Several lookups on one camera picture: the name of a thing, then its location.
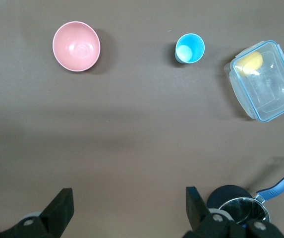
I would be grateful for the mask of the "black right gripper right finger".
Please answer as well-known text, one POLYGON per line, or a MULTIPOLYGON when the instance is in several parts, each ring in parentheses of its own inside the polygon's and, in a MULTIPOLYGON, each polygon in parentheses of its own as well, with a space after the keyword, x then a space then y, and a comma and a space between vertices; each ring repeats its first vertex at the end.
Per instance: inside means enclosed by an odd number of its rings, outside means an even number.
POLYGON ((192 230, 184 238, 227 238, 229 219, 218 213, 211 213, 196 187, 186 188, 186 214, 192 230))

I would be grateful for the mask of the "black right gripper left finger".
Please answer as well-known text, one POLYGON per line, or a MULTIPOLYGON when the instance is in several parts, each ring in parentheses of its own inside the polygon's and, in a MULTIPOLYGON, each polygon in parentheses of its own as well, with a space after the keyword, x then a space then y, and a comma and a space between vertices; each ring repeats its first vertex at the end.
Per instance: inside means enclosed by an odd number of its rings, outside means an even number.
POLYGON ((62 189, 37 216, 22 219, 15 226, 17 238, 59 238, 74 214, 73 191, 62 189))

